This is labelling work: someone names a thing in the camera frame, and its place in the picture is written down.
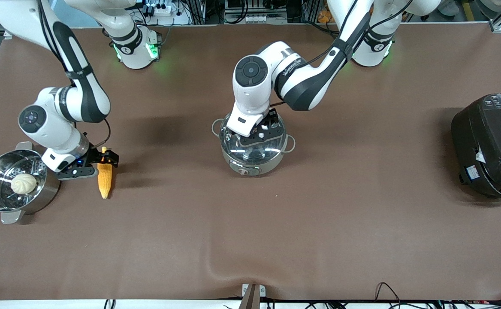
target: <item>brown tabletop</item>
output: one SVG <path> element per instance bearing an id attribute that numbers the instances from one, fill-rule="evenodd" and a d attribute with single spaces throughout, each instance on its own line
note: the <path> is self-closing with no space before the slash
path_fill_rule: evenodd
<path id="1" fill-rule="evenodd" d="M 311 59 L 328 35 L 176 28 L 159 63 L 130 70 L 100 30 L 75 33 L 111 98 L 115 188 L 102 200 L 96 178 L 64 182 L 28 224 L 0 222 L 0 299 L 211 299 L 252 282 L 279 299 L 372 299 L 381 281 L 402 299 L 501 298 L 501 201 L 459 184 L 449 137 L 458 110 L 501 92 L 487 24 L 402 25 L 381 65 L 347 65 L 319 107 L 278 108 L 297 147 L 259 178 L 233 172 L 210 130 L 231 111 L 233 67 L 277 40 Z M 2 43 L 0 154 L 27 140 L 22 108 L 66 84 L 49 51 Z"/>

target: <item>white tag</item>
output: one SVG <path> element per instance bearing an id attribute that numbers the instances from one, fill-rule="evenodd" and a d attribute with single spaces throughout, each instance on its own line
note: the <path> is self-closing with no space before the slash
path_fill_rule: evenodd
<path id="1" fill-rule="evenodd" d="M 468 172 L 468 177 L 470 177 L 470 180 L 474 180 L 480 177 L 480 174 L 477 172 L 476 166 L 467 167 L 466 172 Z"/>

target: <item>brown table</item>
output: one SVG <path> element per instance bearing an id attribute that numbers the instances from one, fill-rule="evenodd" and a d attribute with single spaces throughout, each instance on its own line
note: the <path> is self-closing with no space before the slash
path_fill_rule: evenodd
<path id="1" fill-rule="evenodd" d="M 402 299 L 501 298 L 501 201 L 460 186 L 449 137 L 459 109 L 501 92 L 487 24 L 403 25 L 381 65 L 347 65 L 313 111 L 278 108 L 298 144 L 259 178 L 231 171 L 210 131 L 231 111 L 233 67 L 280 39 L 311 59 L 328 35 L 173 29 L 159 63 L 129 70 L 99 30 L 75 33 L 112 101 L 115 188 L 102 200 L 95 178 L 64 182 L 30 223 L 0 223 L 0 299 L 211 299 L 249 282 L 372 299 L 381 281 Z M 66 83 L 50 52 L 3 42 L 0 154 L 27 140 L 22 108 Z"/>

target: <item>white label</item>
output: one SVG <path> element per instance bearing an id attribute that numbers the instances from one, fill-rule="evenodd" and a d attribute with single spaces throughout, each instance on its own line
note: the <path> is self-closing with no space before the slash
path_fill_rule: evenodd
<path id="1" fill-rule="evenodd" d="M 468 177 L 470 177 L 470 180 L 474 180 L 480 177 L 480 174 L 477 172 L 476 166 L 467 167 L 466 172 L 468 172 Z"/>

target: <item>wire handle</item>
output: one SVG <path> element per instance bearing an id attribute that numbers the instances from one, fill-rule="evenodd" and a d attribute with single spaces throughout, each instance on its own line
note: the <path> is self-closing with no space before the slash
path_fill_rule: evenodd
<path id="1" fill-rule="evenodd" d="M 296 147 L 296 139 L 294 139 L 294 137 L 290 134 L 287 134 L 287 138 L 292 139 L 292 148 L 290 150 L 281 151 L 281 153 L 283 153 L 284 155 L 287 153 L 291 153 L 294 150 L 294 148 Z"/>
<path id="2" fill-rule="evenodd" d="M 213 134 L 215 135 L 215 137 L 220 138 L 220 131 L 218 131 L 218 133 L 216 133 L 216 131 L 214 130 L 214 126 L 216 125 L 216 123 L 218 123 L 218 121 L 223 121 L 223 118 L 219 118 L 213 122 L 213 125 L 211 125 L 211 131 L 213 131 Z"/>

